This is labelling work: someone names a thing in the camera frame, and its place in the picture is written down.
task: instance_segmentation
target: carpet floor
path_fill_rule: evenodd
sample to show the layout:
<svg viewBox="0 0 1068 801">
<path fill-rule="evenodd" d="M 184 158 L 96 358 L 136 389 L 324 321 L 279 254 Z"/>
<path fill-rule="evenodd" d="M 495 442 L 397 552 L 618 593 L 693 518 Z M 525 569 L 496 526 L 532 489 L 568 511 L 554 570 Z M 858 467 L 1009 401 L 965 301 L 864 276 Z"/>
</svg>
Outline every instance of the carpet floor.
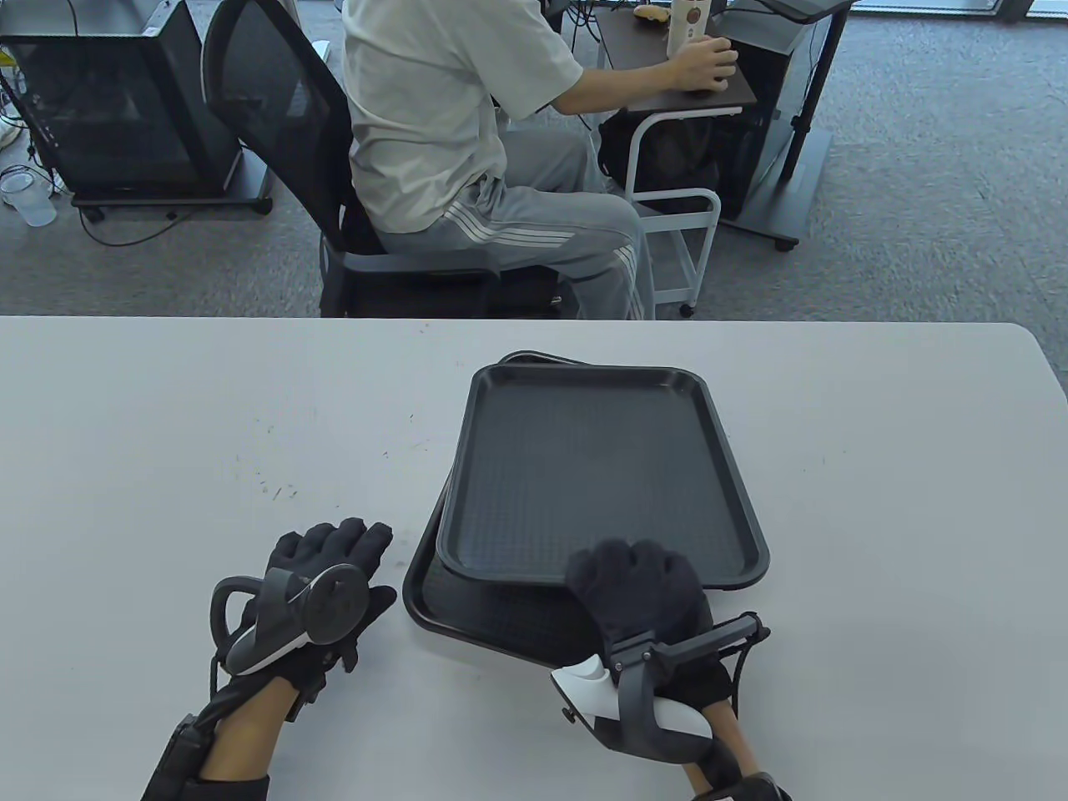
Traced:
<svg viewBox="0 0 1068 801">
<path fill-rule="evenodd" d="M 203 30 L 215 2 L 190 5 Z M 333 4 L 301 13 L 336 70 Z M 593 63 L 592 41 L 577 50 Z M 1068 386 L 1065 52 L 1064 25 L 854 16 L 817 113 L 834 143 L 808 235 L 784 254 L 721 230 L 696 316 L 1014 321 Z M 579 125 L 551 112 L 535 124 Z M 25 158 L 23 136 L 0 167 Z M 0 313 L 315 315 L 315 226 L 284 188 L 274 197 L 266 218 L 205 215 L 126 249 L 89 239 L 65 203 L 38 230 L 0 208 Z M 116 214 L 96 232 L 160 224 Z"/>
</svg>

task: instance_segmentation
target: bottle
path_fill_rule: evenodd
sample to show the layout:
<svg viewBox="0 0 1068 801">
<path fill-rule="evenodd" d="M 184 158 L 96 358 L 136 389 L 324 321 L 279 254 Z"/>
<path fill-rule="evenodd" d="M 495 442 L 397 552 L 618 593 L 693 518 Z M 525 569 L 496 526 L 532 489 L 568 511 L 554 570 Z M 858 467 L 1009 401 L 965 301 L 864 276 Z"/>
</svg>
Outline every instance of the bottle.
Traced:
<svg viewBox="0 0 1068 801">
<path fill-rule="evenodd" d="M 668 58 L 674 58 L 682 45 L 705 35 L 712 0 L 671 0 L 668 28 Z"/>
</svg>

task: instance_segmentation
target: small brown table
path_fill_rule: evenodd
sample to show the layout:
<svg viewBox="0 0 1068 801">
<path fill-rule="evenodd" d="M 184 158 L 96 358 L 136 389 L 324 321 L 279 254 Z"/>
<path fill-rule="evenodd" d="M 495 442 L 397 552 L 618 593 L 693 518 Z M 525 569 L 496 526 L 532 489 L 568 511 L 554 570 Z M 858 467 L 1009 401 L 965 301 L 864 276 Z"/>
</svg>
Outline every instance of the small brown table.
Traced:
<svg viewBox="0 0 1068 801">
<path fill-rule="evenodd" d="M 602 7 L 598 9 L 594 16 L 600 29 L 600 47 L 597 51 L 599 68 L 603 69 L 608 64 L 613 69 L 637 69 L 666 61 L 666 26 L 658 27 L 655 23 L 641 21 L 634 17 L 629 7 Z M 709 35 L 716 35 L 716 25 L 712 20 L 708 22 L 707 32 Z M 716 226 L 720 219 L 720 199 L 708 187 L 635 192 L 634 176 L 638 174 L 642 138 L 649 128 L 665 120 L 727 116 L 741 113 L 743 107 L 755 103 L 756 95 L 753 94 L 745 76 L 738 70 L 727 81 L 727 88 L 723 92 L 661 92 L 627 107 L 628 111 L 647 113 L 648 116 L 638 126 L 630 140 L 627 180 L 623 188 L 624 198 L 635 204 L 675 198 L 702 198 L 709 204 L 707 211 L 651 215 L 642 218 L 646 234 L 669 233 L 672 236 L 679 266 L 686 277 L 686 286 L 657 289 L 655 298 L 657 303 L 680 303 L 679 313 L 684 317 L 693 315 L 693 307 L 697 302 L 701 283 L 708 267 L 708 256 L 712 250 L 712 237 L 716 235 Z M 690 255 L 690 249 L 682 238 L 682 232 L 689 229 L 705 231 L 696 261 Z"/>
</svg>

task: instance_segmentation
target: computer case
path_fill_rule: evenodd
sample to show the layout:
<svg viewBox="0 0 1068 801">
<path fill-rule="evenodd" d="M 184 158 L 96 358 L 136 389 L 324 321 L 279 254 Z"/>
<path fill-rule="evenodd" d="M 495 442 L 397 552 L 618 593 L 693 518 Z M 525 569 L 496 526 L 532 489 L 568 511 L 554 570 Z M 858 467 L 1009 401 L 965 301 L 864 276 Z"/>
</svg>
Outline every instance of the computer case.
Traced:
<svg viewBox="0 0 1068 801">
<path fill-rule="evenodd" d="M 737 9 L 717 21 L 717 31 L 738 51 L 738 68 L 757 103 L 735 116 L 717 117 L 712 147 L 723 202 L 722 215 L 735 218 L 745 199 L 765 178 L 794 136 L 794 117 L 801 113 L 808 77 L 819 58 L 830 18 L 801 26 L 771 14 L 755 0 L 739 0 Z"/>
<path fill-rule="evenodd" d="M 5 89 L 44 163 L 82 202 L 222 195 L 240 146 L 204 104 L 185 0 L 72 3 L 0 4 Z"/>
</svg>

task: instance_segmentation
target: stacked trays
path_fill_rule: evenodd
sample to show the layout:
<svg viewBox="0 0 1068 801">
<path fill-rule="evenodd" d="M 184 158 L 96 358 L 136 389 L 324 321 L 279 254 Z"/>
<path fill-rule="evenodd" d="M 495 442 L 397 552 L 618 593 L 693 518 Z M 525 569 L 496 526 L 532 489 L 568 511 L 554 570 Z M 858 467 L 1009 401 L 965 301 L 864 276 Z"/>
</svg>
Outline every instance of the stacked trays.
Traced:
<svg viewBox="0 0 1068 801">
<path fill-rule="evenodd" d="M 559 668 L 598 650 L 563 586 L 576 550 L 616 536 L 690 557 L 707 588 L 768 569 L 704 382 L 523 351 L 475 374 L 456 462 L 404 583 L 437 633 Z"/>
</svg>

